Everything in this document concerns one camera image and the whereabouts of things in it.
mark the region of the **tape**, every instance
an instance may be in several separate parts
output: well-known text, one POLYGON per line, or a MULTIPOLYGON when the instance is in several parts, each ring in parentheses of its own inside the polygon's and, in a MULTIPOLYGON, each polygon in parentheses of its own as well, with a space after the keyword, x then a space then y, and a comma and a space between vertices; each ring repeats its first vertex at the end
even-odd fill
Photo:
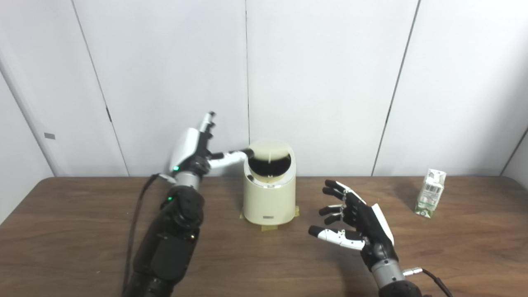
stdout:
POLYGON ((279 226, 277 226, 277 225, 274 225, 274 226, 261 226, 261 231, 264 232, 264 231, 277 230, 278 228, 279 228, 279 226))

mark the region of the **panel seam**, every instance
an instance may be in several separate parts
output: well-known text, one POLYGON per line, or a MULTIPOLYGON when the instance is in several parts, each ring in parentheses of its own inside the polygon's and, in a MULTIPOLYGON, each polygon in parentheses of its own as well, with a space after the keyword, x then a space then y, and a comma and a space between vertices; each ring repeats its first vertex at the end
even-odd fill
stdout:
MULTIPOLYGON (((92 65, 93 73, 96 76, 97 85, 99 86, 99 91, 101 92, 102 100, 105 103, 105 108, 108 113, 108 116, 110 117, 110 111, 108 109, 108 104, 106 101, 105 93, 102 91, 101 87, 101 81, 99 80, 99 75, 97 74, 96 66, 93 62, 92 53, 90 52, 90 48, 88 46, 88 41, 86 40, 86 36, 84 35, 84 29, 81 25, 81 20, 79 19, 79 14, 77 13, 77 7, 75 6, 75 2, 71 0, 71 5, 73 6, 73 11, 75 12, 75 18, 77 19, 77 23, 79 24, 79 29, 81 30, 82 39, 84 40, 84 44, 86 46, 86 51, 88 52, 88 57, 90 58, 90 63, 92 65)), ((130 176, 130 171, 128 171, 128 165, 127 161, 125 160, 125 155, 123 155, 123 150, 121 148, 121 143, 119 142, 119 138, 117 137, 116 127, 114 126, 114 123, 112 120, 110 120, 110 124, 112 125, 112 130, 114 130, 114 136, 116 138, 117 146, 119 148, 119 152, 121 153, 121 158, 123 159, 123 164, 125 165, 125 169, 127 171, 127 175, 130 176)))
POLYGON ((405 58, 407 56, 407 50, 409 48, 409 43, 410 43, 411 37, 412 37, 412 31, 414 30, 414 24, 416 22, 416 17, 418 16, 418 10, 420 9, 420 3, 421 2, 422 2, 421 0, 418 0, 418 3, 416 4, 416 10, 414 11, 414 17, 412 18, 411 29, 409 30, 409 36, 407 37, 407 43, 405 44, 405 50, 403 51, 403 57, 401 59, 400 69, 398 70, 398 76, 396 77, 396 83, 394 85, 394 90, 392 92, 392 97, 391 97, 391 102, 390 102, 390 105, 389 105, 389 110, 387 111, 387 117, 385 118, 385 125, 383 126, 383 132, 381 133, 380 143, 378 145, 378 151, 376 152, 376 158, 374 159, 374 165, 372 166, 372 172, 370 174, 370 176, 372 176, 372 177, 374 176, 374 170, 376 169, 376 165, 378 163, 378 157, 380 156, 381 145, 383 143, 383 138, 385 137, 385 131, 387 129, 387 124, 389 122, 389 117, 391 115, 392 105, 394 103, 394 97, 396 96, 396 90, 398 89, 398 83, 400 82, 401 71, 402 71, 403 65, 405 63, 405 58))
POLYGON ((502 168, 502 171, 500 173, 500 177, 503 176, 504 172, 506 171, 506 168, 508 168, 508 165, 510 164, 510 162, 512 161, 513 159, 513 156, 515 155, 515 153, 517 152, 517 150, 519 149, 519 147, 521 146, 523 140, 526 138, 526 135, 528 134, 528 127, 526 128, 526 130, 524 131, 523 135, 521 136, 521 139, 519 140, 519 142, 517 143, 517 146, 515 146, 515 148, 513 149, 513 152, 512 154, 510 155, 510 157, 508 158, 508 161, 506 161, 506 164, 504 165, 504 168, 502 168))

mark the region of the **cable connector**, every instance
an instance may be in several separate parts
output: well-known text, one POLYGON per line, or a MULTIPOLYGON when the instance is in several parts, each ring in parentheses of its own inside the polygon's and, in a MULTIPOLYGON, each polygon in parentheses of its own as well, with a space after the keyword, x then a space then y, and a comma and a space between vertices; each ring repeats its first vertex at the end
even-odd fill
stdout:
POLYGON ((423 269, 421 267, 414 267, 414 268, 409 268, 409 269, 405 269, 401 271, 401 273, 403 273, 403 276, 405 277, 415 275, 418 273, 422 273, 422 272, 423 272, 423 269))

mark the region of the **black fingertip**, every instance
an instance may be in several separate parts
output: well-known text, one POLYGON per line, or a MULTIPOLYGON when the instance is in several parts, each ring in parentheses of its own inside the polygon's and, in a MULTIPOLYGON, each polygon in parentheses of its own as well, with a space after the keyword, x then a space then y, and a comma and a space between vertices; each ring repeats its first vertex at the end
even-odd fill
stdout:
POLYGON ((320 216, 325 216, 325 215, 331 214, 331 213, 332 213, 332 209, 330 207, 328 207, 328 206, 319 210, 319 215, 320 216))
POLYGON ((337 186, 337 183, 335 182, 335 180, 325 180, 325 186, 335 188, 337 186))
POLYGON ((329 188, 329 187, 324 187, 323 188, 323 194, 326 194, 326 195, 335 195, 335 190, 332 189, 332 188, 329 188))
POLYGON ((325 225, 330 225, 340 220, 341 220, 341 216, 329 216, 324 220, 324 222, 325 222, 325 225))
POLYGON ((322 227, 319 227, 319 226, 310 226, 310 228, 308 229, 308 234, 314 236, 314 237, 318 237, 319 236, 319 233, 323 232, 325 230, 325 228, 322 228, 322 227))

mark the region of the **black robotic forearm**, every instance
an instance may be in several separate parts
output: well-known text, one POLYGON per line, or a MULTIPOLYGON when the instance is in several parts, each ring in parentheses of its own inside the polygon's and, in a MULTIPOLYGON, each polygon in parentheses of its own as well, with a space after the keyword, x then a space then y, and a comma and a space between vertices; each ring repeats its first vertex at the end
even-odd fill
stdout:
POLYGON ((134 258, 123 297, 169 297, 198 241, 204 199, 192 187, 171 188, 134 258))

